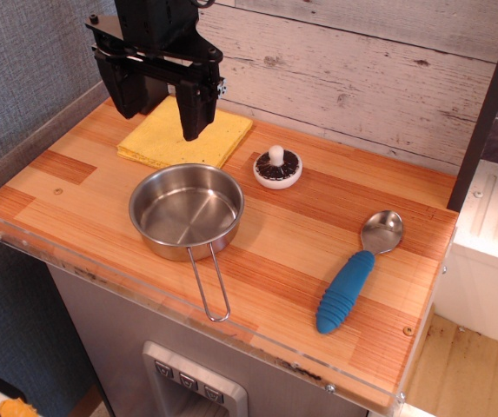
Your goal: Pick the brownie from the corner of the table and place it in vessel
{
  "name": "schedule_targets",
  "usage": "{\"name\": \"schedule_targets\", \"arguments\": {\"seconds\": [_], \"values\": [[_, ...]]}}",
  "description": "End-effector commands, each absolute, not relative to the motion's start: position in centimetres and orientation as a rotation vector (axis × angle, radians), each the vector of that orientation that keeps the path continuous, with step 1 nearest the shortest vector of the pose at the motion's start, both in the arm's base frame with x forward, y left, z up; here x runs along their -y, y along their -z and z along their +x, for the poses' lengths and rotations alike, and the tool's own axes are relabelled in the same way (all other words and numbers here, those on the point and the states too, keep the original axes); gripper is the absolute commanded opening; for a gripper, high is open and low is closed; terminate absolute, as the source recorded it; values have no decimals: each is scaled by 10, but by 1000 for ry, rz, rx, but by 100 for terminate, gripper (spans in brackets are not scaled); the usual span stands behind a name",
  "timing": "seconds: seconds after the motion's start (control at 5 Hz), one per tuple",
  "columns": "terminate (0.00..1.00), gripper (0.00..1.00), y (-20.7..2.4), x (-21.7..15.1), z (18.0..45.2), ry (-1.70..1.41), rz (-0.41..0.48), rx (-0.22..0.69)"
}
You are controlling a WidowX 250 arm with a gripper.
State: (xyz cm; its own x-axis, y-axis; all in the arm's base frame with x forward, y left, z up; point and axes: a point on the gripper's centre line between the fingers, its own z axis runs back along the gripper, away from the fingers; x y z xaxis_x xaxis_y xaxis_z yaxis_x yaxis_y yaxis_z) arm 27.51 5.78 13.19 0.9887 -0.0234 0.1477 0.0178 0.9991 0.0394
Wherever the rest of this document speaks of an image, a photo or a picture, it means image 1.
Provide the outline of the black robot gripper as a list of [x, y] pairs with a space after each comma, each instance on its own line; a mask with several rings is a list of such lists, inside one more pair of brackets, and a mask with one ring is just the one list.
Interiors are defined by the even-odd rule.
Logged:
[[197, 30], [212, 1], [116, 1], [114, 16], [92, 14], [85, 23], [95, 38], [96, 64], [118, 112], [146, 114], [146, 79], [176, 88], [183, 138], [195, 140], [214, 122], [225, 91], [223, 53]]

